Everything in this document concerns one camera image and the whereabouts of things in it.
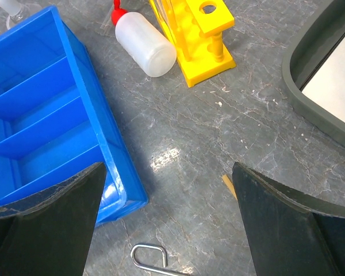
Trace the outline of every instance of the white paper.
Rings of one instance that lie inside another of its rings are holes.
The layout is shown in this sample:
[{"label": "white paper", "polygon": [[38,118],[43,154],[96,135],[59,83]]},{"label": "white paper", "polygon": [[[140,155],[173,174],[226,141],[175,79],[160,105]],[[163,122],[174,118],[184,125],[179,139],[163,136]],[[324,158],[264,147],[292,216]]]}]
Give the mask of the white paper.
[{"label": "white paper", "polygon": [[302,92],[313,102],[345,122],[345,38]]}]

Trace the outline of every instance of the white squeeze bottle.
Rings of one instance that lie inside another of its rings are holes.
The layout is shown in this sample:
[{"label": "white squeeze bottle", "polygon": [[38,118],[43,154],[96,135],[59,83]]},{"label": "white squeeze bottle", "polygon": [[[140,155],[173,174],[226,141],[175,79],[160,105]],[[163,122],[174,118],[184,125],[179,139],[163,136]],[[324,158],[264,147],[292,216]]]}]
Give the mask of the white squeeze bottle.
[{"label": "white squeeze bottle", "polygon": [[114,0],[111,19],[117,41],[143,71],[152,77],[166,74],[177,59],[175,47],[140,13],[128,13]]}]

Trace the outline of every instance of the wooden stick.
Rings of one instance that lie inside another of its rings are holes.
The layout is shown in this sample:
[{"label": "wooden stick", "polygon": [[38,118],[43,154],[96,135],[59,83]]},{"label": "wooden stick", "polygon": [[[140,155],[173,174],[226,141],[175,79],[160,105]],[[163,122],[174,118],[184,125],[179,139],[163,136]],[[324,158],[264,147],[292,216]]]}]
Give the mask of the wooden stick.
[{"label": "wooden stick", "polygon": [[233,183],[231,182],[231,180],[229,179],[229,177],[226,174],[223,175],[223,181],[226,184],[226,186],[228,186],[230,192],[232,193],[232,195],[237,200],[235,189],[234,189],[234,185],[233,185]]}]

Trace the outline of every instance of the table surface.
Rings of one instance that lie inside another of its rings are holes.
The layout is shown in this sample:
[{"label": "table surface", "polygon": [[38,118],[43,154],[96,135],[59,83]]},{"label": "table surface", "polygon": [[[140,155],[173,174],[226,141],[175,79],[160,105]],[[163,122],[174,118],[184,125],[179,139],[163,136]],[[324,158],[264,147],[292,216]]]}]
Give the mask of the table surface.
[{"label": "table surface", "polygon": [[[138,68],[104,28],[111,0],[39,1],[56,5],[86,44],[150,200],[95,230],[84,275],[148,275],[129,256],[142,242],[163,245],[175,270],[255,275],[238,203],[221,180],[237,161],[345,206],[345,149],[294,112],[281,80],[290,39],[322,0],[225,2],[237,68],[188,89],[177,64],[154,79]],[[157,26],[147,0],[122,4]],[[0,9],[0,33],[5,20]],[[158,252],[139,256],[161,264]]]}]

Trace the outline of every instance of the yellow test tube rack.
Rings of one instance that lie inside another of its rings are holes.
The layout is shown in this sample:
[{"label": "yellow test tube rack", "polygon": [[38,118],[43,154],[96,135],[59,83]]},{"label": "yellow test tube rack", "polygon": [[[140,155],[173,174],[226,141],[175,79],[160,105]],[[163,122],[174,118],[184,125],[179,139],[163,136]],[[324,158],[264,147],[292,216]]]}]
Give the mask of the yellow test tube rack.
[{"label": "yellow test tube rack", "polygon": [[223,0],[149,0],[166,37],[177,49],[188,87],[236,67],[223,43],[234,17]]}]

